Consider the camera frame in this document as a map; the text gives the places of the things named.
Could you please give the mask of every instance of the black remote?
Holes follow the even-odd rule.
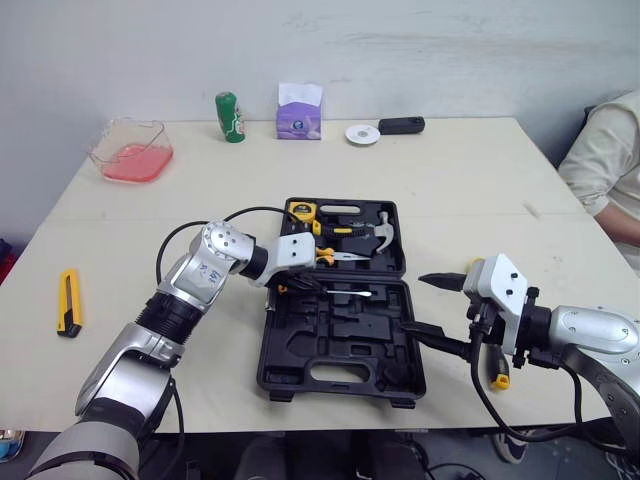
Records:
[[[380,135],[401,135],[405,133],[420,133],[424,130],[424,118],[403,117],[383,118],[378,122]]]

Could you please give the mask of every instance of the hammer head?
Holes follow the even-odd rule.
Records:
[[[376,237],[384,237],[382,244],[376,248],[376,253],[382,253],[382,251],[389,246],[393,240],[393,225],[389,223],[389,213],[380,212],[378,214],[382,223],[373,227],[373,234]]]

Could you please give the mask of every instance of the disc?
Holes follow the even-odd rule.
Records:
[[[371,145],[380,138],[380,132],[371,125],[353,125],[344,132],[347,139],[358,145]]]

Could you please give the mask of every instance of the person's arm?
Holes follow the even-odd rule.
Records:
[[[637,165],[633,150],[638,141],[640,134],[635,117],[621,108],[606,106],[589,118],[560,164],[558,173],[596,220],[611,205],[609,190]],[[630,222],[633,218],[616,206],[609,208],[602,218],[598,222],[612,238],[629,238],[629,223],[637,229],[636,222]],[[622,221],[623,226],[613,226],[613,221]]]
[[[640,247],[640,221],[609,203],[595,217],[602,229],[614,242]]]

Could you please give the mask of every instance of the beige shirt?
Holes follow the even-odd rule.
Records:
[[[640,90],[591,112],[558,173],[591,215],[611,202],[640,221]],[[616,246],[640,276],[640,248]]]

